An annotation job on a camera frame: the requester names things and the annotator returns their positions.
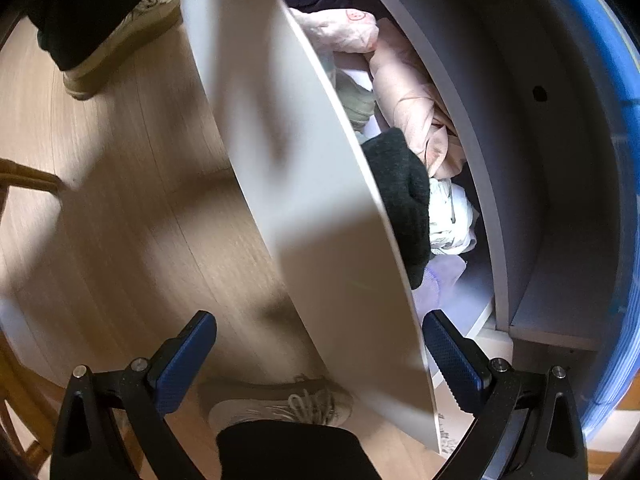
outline bolt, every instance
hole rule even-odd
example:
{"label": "bolt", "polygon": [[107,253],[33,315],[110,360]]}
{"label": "bolt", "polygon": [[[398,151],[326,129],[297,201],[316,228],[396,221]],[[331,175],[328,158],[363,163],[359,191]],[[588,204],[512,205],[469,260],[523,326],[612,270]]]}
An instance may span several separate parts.
{"label": "bolt", "polygon": [[84,365],[79,365],[74,368],[74,377],[77,379],[82,377],[85,373],[86,373],[86,366]]}
{"label": "bolt", "polygon": [[551,373],[557,379],[564,379],[566,377],[566,372],[561,366],[554,366],[553,368],[551,368]]}
{"label": "bolt", "polygon": [[501,357],[491,359],[491,366],[496,372],[506,372],[509,369],[509,363]]}
{"label": "bolt", "polygon": [[134,372],[142,372],[146,370],[147,365],[148,365],[148,361],[143,357],[139,357],[137,359],[133,359],[131,363],[131,369]]}

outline person's foot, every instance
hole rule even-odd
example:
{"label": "person's foot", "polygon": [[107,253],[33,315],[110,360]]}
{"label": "person's foot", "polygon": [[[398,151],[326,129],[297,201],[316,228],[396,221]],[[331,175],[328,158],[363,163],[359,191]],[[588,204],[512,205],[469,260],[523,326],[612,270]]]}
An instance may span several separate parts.
{"label": "person's foot", "polygon": [[215,380],[203,384],[199,393],[215,433],[252,420],[340,426],[353,405],[350,394],[326,379],[273,386]]}
{"label": "person's foot", "polygon": [[117,67],[180,20],[180,0],[142,0],[81,64],[63,72],[66,92],[78,100],[95,95]]}

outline shoe sole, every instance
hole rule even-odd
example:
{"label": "shoe sole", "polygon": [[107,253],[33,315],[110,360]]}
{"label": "shoe sole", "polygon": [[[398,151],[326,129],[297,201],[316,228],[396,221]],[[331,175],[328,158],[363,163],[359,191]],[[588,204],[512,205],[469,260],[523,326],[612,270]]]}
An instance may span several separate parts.
{"label": "shoe sole", "polygon": [[338,384],[328,379],[309,379],[286,384],[249,384],[239,381],[219,379],[201,384],[198,388],[202,415],[206,419],[210,410],[219,402],[230,399],[282,400],[291,394],[302,396],[304,390],[310,395],[322,389],[329,389],[349,395]]}
{"label": "shoe sole", "polygon": [[85,101],[96,95],[115,70],[137,49],[159,38],[177,23],[182,22],[180,5],[164,19],[137,31],[106,56],[100,65],[78,78],[63,77],[65,91],[74,99]]}

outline laminate floor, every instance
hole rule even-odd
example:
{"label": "laminate floor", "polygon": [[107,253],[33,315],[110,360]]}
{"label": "laminate floor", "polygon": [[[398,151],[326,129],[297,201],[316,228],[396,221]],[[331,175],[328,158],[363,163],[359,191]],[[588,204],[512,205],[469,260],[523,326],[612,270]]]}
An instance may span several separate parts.
{"label": "laminate floor", "polygon": [[[0,81],[0,156],[68,186],[59,198],[12,188],[2,216],[0,324],[23,363],[60,385],[80,363],[122,368],[203,309],[218,341],[197,383],[324,373],[236,183],[182,27],[77,102],[22,20],[0,52]],[[218,478],[193,389],[168,421]],[[349,428],[385,479],[432,478],[442,464],[359,404]],[[143,477],[154,477],[148,466]]]}

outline blue gripper pad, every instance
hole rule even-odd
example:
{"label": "blue gripper pad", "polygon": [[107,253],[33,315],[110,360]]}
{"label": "blue gripper pad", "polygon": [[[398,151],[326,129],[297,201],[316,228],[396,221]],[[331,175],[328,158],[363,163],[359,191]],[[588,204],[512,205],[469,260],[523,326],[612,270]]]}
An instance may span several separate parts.
{"label": "blue gripper pad", "polygon": [[441,310],[424,317],[422,335],[460,409],[478,416],[492,382],[489,359],[475,341],[462,337]]}
{"label": "blue gripper pad", "polygon": [[161,416],[178,409],[204,359],[216,341],[216,318],[200,310],[177,337],[167,339],[151,358],[146,380],[155,389]]}

